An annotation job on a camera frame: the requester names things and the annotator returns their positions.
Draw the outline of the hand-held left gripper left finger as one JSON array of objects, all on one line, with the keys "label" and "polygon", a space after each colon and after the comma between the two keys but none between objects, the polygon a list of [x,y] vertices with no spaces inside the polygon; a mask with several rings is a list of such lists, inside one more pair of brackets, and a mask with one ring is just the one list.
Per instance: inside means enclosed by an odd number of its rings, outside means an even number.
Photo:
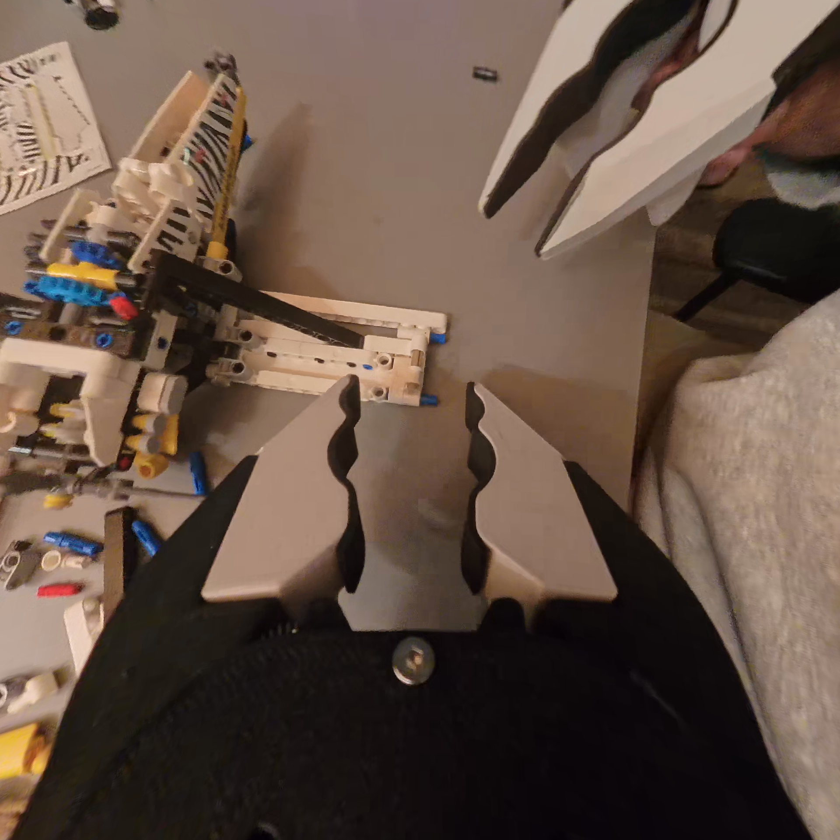
[{"label": "hand-held left gripper left finger", "polygon": [[258,452],[203,586],[206,602],[354,593],[365,540],[349,473],[361,384],[344,376]]}]

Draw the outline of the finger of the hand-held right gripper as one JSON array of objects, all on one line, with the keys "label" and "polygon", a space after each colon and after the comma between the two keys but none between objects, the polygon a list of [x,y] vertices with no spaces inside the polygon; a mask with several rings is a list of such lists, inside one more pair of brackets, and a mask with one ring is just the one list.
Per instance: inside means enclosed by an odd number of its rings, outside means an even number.
[{"label": "finger of the hand-held right gripper", "polygon": [[763,120],[776,72],[838,8],[832,1],[734,2],[698,57],[654,91],[633,127],[585,168],[537,246],[558,256],[644,209],[651,225],[684,205],[707,165]]},{"label": "finger of the hand-held right gripper", "polygon": [[495,216],[558,155],[572,187],[637,119],[657,68],[704,15],[705,2],[575,1],[560,13],[479,199]]}]

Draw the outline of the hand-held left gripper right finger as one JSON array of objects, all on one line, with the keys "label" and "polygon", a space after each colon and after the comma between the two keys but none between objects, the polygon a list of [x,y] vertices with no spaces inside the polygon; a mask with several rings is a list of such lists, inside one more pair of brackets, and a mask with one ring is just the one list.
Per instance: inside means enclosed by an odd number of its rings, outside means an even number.
[{"label": "hand-held left gripper right finger", "polygon": [[560,452],[485,386],[468,383],[467,466],[475,480],[461,573],[489,602],[609,603],[617,587]]}]

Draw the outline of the white lego skid assembly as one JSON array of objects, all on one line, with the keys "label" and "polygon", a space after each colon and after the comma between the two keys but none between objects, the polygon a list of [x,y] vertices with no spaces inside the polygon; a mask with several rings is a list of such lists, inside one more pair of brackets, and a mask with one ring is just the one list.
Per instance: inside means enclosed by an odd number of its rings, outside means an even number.
[{"label": "white lego skid assembly", "polygon": [[344,376],[356,375],[364,402],[437,404],[424,393],[426,359],[429,346],[444,343],[446,334],[331,322],[351,331],[362,328],[361,347],[331,346],[264,318],[240,317],[224,331],[234,348],[207,365],[206,378],[216,385],[320,396]]}]

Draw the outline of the pile of lego pieces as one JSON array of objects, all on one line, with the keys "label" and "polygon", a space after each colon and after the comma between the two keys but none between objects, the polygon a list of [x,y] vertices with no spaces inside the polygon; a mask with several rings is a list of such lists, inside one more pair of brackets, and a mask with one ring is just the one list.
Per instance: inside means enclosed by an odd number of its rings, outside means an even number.
[{"label": "pile of lego pieces", "polygon": [[[2,502],[2,552],[23,541],[38,554],[57,550],[43,541],[47,531],[72,532],[103,542],[104,517],[109,505],[96,498],[76,499],[64,510],[47,510],[43,493],[7,497]],[[2,681],[35,679],[36,687],[14,703],[15,713],[2,713],[2,731],[37,722],[44,727],[62,716],[79,670],[84,666],[102,630],[102,563],[70,565],[37,563],[28,581],[1,593]],[[83,593],[41,600],[41,585],[81,582]]]}]

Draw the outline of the long white lego beam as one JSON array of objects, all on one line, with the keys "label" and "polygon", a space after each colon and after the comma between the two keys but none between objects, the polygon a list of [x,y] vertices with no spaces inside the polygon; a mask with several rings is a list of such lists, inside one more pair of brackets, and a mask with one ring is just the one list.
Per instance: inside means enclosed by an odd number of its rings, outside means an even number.
[{"label": "long white lego beam", "polygon": [[442,312],[299,296],[283,292],[268,291],[267,295],[330,321],[393,330],[425,329],[434,334],[446,334],[448,330],[448,318]]}]

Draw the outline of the zebra striped lego helicopter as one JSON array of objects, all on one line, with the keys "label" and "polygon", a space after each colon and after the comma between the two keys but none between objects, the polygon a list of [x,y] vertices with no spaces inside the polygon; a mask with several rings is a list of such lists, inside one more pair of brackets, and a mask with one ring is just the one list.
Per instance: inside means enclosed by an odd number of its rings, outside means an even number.
[{"label": "zebra striped lego helicopter", "polygon": [[26,248],[28,299],[2,295],[2,497],[165,471],[186,394],[232,374],[240,314],[363,348],[334,321],[240,284],[230,204],[247,142],[235,59],[187,73],[119,163]]}]

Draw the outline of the person's right forearm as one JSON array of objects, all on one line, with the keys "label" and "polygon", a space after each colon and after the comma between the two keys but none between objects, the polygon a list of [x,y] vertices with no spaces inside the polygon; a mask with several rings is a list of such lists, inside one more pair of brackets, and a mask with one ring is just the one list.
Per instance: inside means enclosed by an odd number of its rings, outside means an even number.
[{"label": "person's right forearm", "polygon": [[757,153],[773,194],[783,203],[814,210],[839,206],[839,156],[796,161],[767,150]]}]

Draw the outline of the long black lego beam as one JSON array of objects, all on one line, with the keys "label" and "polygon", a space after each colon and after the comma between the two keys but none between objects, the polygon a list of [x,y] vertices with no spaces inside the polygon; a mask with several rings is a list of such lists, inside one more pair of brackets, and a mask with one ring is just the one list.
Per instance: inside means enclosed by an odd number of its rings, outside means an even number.
[{"label": "long black lego beam", "polygon": [[104,518],[101,606],[105,624],[122,602],[139,564],[138,541],[133,532],[135,514],[134,508],[126,506],[109,511]]}]

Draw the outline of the yellow curved lego panel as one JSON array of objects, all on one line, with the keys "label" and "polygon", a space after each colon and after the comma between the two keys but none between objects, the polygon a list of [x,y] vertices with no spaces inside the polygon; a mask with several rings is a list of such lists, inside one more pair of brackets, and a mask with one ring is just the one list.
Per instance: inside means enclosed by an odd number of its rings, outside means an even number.
[{"label": "yellow curved lego panel", "polygon": [[49,731],[32,722],[1,734],[1,781],[41,776],[52,752]]}]

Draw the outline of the cluster of small lego parts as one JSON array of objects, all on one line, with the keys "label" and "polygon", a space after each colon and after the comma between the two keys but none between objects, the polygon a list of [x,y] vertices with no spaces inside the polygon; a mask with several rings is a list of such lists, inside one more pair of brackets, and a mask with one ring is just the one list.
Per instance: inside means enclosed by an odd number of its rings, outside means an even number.
[{"label": "cluster of small lego parts", "polygon": [[95,31],[108,31],[121,19],[120,1],[64,1],[74,7],[86,26]]}]

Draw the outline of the person's right hand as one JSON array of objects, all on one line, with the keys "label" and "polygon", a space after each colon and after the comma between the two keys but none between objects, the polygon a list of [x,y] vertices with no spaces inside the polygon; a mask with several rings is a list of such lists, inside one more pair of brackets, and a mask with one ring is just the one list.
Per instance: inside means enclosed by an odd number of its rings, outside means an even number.
[{"label": "person's right hand", "polygon": [[744,140],[713,159],[698,185],[717,187],[755,151],[796,163],[825,162],[839,154],[839,64],[827,61],[803,80]]}]

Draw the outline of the black chair seat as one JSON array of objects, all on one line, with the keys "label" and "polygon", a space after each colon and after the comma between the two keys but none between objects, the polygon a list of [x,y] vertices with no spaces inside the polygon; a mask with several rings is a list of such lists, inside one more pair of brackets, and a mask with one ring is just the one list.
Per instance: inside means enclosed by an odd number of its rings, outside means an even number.
[{"label": "black chair seat", "polygon": [[718,277],[675,313],[677,321],[691,320],[740,281],[814,305],[839,288],[838,205],[747,201],[720,226],[711,259]]}]

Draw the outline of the zebra sticker sheet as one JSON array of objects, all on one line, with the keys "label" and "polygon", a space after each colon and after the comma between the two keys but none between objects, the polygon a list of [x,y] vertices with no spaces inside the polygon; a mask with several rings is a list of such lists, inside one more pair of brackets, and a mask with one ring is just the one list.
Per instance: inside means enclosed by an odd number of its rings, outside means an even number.
[{"label": "zebra sticker sheet", "polygon": [[66,41],[2,62],[1,215],[111,168]]}]

